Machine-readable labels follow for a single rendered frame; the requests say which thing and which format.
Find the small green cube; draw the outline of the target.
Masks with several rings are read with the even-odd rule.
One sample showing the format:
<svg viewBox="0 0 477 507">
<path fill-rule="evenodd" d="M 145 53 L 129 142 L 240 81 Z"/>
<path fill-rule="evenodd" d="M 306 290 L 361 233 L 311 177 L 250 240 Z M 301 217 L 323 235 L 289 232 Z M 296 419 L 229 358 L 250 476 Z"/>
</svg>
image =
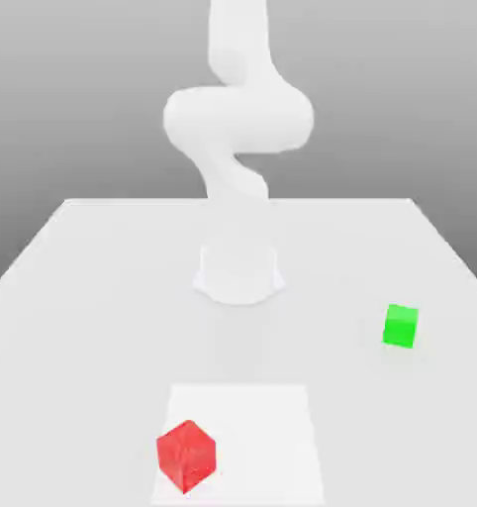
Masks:
<svg viewBox="0 0 477 507">
<path fill-rule="evenodd" d="M 419 310 L 398 304 L 390 304 L 386 313 L 383 342 L 396 347 L 411 349 L 419 320 Z"/>
</svg>

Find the small red cube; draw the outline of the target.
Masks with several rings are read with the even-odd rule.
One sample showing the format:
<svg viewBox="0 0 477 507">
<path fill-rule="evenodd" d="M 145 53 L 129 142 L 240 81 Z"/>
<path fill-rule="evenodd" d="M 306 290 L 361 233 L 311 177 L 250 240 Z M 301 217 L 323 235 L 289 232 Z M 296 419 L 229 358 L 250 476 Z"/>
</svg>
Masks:
<svg viewBox="0 0 477 507">
<path fill-rule="evenodd" d="M 193 420 L 156 439 L 159 469 L 186 494 L 217 469 L 216 441 Z"/>
</svg>

